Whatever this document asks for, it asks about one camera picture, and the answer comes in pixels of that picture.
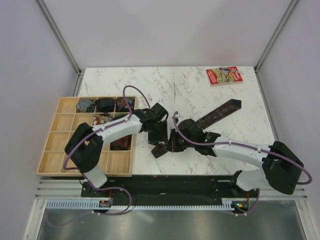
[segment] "white marble table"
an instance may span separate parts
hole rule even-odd
[[[171,117],[174,111],[195,121],[230,99],[242,101],[242,109],[206,129],[228,138],[257,144],[272,144],[274,136],[252,66],[238,67],[243,83],[210,87],[205,69],[213,67],[102,67],[87,68],[79,96],[121,96],[125,85],[134,85],[152,106],[160,103]],[[134,89],[139,108],[147,107]],[[173,128],[171,118],[168,127]],[[136,137],[132,174],[145,175],[233,175],[237,170],[254,166],[230,158],[203,156],[190,148],[184,152],[168,152],[158,159],[151,154],[148,135]]]

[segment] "robotic arm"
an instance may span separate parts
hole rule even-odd
[[[65,152],[69,155],[85,136],[102,128],[102,131],[88,139],[88,144],[81,144],[71,156],[71,160],[77,168],[96,188],[99,188],[107,181],[106,175],[98,165],[102,148],[122,137],[147,132],[148,143],[155,146],[152,150],[154,155],[155,151],[162,156],[166,152],[182,152],[187,148],[194,148],[202,155],[232,158],[256,166],[258,168],[256,170],[240,170],[233,175],[230,188],[235,195],[268,186],[287,195],[293,194],[302,170],[283,159],[254,150],[255,148],[264,149],[283,155],[303,167],[303,163],[282,142],[275,141],[273,145],[268,146],[230,140],[218,133],[203,132],[192,119],[180,122],[177,126],[180,133],[176,129],[172,129],[168,140],[167,118],[168,112],[159,103],[156,103],[151,108],[132,111],[130,118],[129,115],[123,115],[121,118],[115,118],[112,122],[93,127],[82,123],[69,140]],[[190,142],[215,145],[192,144],[186,141],[181,133]],[[241,145],[249,145],[253,149],[244,148]]]

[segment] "book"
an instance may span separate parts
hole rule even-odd
[[[208,76],[210,86],[223,86],[243,82],[236,66],[207,69],[206,74]]]

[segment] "marble surface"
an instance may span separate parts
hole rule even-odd
[[[125,85],[134,85],[152,106],[160,103],[171,117],[178,111],[195,121],[230,99],[242,101],[242,108],[206,129],[228,138],[255,144],[272,144],[274,136],[252,66],[238,67],[243,83],[210,87],[205,69],[213,67],[102,67],[87,68],[79,96],[121,96]],[[147,107],[142,96],[128,88],[127,95],[137,96],[139,108]],[[173,128],[171,118],[168,127]],[[203,156],[190,148],[168,152],[155,159],[148,135],[136,137],[132,174],[150,175],[233,175],[237,170],[256,167],[230,158]]]

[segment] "wooden box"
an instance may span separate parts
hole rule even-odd
[[[57,107],[53,123],[47,138],[37,174],[50,177],[76,177],[81,174],[75,170],[64,170],[63,164],[67,155],[65,147],[81,123],[93,125],[94,115],[103,114],[95,107],[94,112],[80,112],[76,106],[79,100],[97,100],[99,98],[113,98],[113,96],[92,96],[92,97],[62,97]],[[134,97],[134,109],[138,108],[138,99]],[[110,117],[127,115],[127,112],[110,112]],[[102,149],[99,166],[104,173],[110,177],[131,177],[134,147],[136,135],[131,136],[131,144],[128,150],[110,150],[110,144]],[[70,159],[67,167],[75,167]]]

